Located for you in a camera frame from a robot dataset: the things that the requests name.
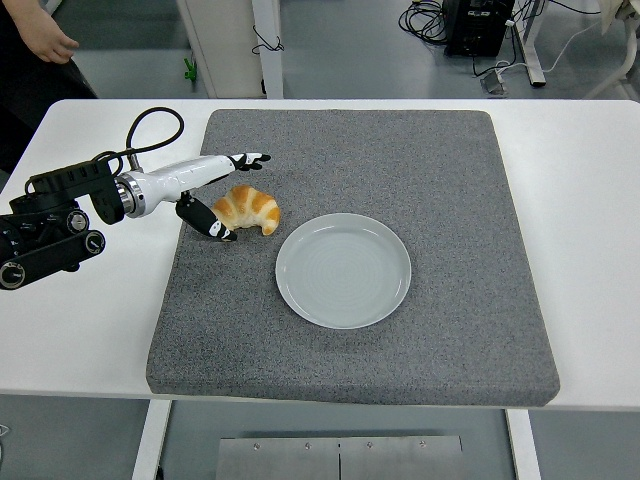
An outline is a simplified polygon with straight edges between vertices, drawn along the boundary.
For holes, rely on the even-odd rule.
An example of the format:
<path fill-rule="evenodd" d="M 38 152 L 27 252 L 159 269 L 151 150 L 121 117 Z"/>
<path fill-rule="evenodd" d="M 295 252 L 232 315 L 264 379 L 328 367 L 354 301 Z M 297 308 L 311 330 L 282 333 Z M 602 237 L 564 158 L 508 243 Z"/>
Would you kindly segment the person's hand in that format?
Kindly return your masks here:
<path fill-rule="evenodd" d="M 52 16 L 36 0 L 4 0 L 26 47 L 40 60 L 66 64 L 79 48 L 79 43 L 67 36 Z"/>

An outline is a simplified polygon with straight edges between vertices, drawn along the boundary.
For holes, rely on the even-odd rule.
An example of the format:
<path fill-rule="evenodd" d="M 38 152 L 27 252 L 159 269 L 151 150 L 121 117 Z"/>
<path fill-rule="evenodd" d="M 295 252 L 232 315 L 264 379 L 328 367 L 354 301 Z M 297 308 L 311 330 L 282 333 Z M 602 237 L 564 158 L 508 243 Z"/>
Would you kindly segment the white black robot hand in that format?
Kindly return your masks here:
<path fill-rule="evenodd" d="M 197 232 L 217 241 L 234 241 L 237 235 L 223 225 L 210 207 L 192 197 L 191 191 L 236 171 L 259 170 L 270 159 L 263 153 L 207 155 L 149 173 L 128 172 L 121 176 L 121 183 L 129 188 L 131 196 L 126 215 L 146 216 L 160 203 L 170 202 L 175 205 L 176 214 Z"/>

